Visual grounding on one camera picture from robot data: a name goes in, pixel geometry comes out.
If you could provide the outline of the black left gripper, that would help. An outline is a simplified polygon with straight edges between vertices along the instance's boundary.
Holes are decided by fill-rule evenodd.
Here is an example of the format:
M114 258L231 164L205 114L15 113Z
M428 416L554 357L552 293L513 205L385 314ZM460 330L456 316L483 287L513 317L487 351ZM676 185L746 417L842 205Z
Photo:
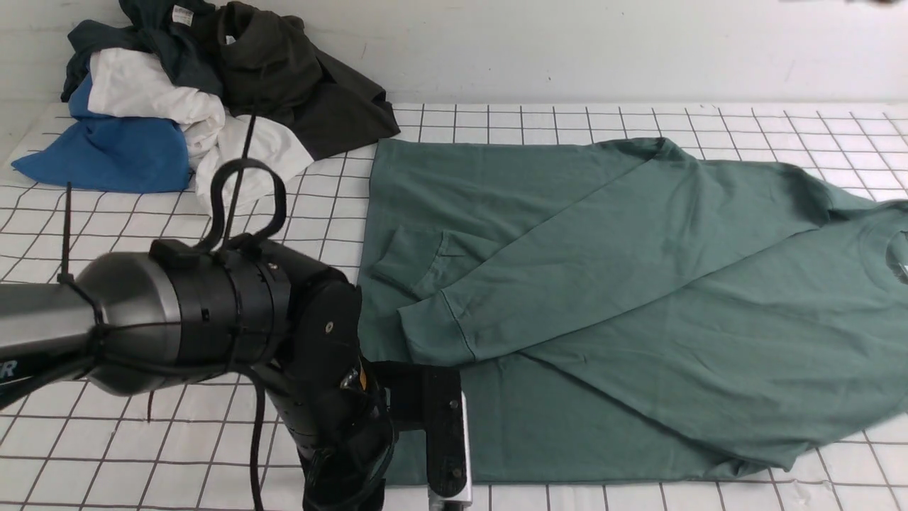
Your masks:
M304 510L382 510L384 478L398 441L390 419L369 424L338 446L299 449Z

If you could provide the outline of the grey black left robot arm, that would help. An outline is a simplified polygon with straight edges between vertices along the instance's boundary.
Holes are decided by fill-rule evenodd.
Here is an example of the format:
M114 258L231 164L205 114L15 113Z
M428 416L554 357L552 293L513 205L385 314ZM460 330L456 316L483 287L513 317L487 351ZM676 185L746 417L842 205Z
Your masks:
M270 399L295 443L305 510L380 510L398 439L359 342L360 289L269 240L224 251L156 240L78 276L2 285L2 405L86 378L132 397L225 374L256 394L250 485Z

